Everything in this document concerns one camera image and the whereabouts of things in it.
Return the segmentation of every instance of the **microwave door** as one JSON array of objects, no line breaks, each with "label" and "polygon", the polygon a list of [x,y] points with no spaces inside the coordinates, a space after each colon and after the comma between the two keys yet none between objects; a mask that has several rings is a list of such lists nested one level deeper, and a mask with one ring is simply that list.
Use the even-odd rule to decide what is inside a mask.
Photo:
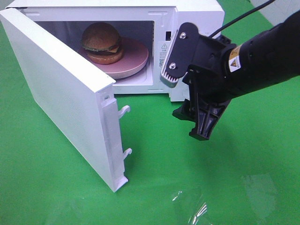
[{"label": "microwave door", "polygon": [[112,78],[15,8],[0,19],[36,103],[112,191],[124,176],[119,117]]}]

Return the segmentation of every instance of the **green backdrop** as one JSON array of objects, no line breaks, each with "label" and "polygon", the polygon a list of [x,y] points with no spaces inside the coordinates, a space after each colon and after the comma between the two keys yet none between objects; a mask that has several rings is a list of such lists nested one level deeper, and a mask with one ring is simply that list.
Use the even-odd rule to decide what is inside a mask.
[{"label": "green backdrop", "polygon": [[[225,22],[252,8],[219,3]],[[269,28],[255,13],[223,34]],[[1,225],[300,224],[299,77],[234,99],[204,142],[167,94],[117,95],[133,153],[113,193],[34,102],[2,26],[0,49]]]}]

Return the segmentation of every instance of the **black cable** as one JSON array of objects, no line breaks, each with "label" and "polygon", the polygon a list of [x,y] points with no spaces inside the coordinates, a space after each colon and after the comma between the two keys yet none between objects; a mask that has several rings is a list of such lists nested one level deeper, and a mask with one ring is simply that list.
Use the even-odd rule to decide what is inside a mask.
[{"label": "black cable", "polygon": [[225,28],[229,27],[230,25],[234,24],[235,22],[243,19],[244,17],[266,7],[267,5],[271,4],[272,2],[274,2],[275,0],[269,0],[263,4],[261,4],[258,7],[255,7],[254,9],[251,9],[250,11],[244,13],[243,15],[240,15],[239,17],[235,18],[234,20],[230,21],[229,23],[225,24],[224,26],[220,27],[219,29],[217,29],[215,32],[213,32],[211,35],[209,35],[210,38],[212,38],[213,36],[215,36],[216,34],[218,34],[220,31],[224,30]]}]

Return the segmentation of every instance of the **hamburger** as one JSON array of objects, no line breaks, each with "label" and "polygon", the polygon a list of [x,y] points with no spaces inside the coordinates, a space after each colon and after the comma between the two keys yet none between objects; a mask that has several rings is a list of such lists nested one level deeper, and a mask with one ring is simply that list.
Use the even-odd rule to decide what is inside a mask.
[{"label": "hamburger", "polygon": [[98,64],[112,64],[124,54],[121,37],[110,24],[97,22],[90,25],[82,34],[82,47],[88,57]]}]

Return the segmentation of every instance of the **white microwave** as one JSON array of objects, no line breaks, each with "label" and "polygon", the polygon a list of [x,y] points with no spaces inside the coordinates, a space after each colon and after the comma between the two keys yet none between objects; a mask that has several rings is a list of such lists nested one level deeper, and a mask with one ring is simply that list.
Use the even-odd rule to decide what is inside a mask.
[{"label": "white microwave", "polygon": [[[181,24],[197,25],[203,35],[222,26],[216,0],[15,0],[0,19],[37,104],[77,148],[112,191],[128,180],[114,94],[167,93],[188,98],[188,86],[170,89],[159,79],[171,39]],[[83,31],[92,23],[113,25],[122,37],[149,52],[136,74],[114,80],[81,56]]]}]

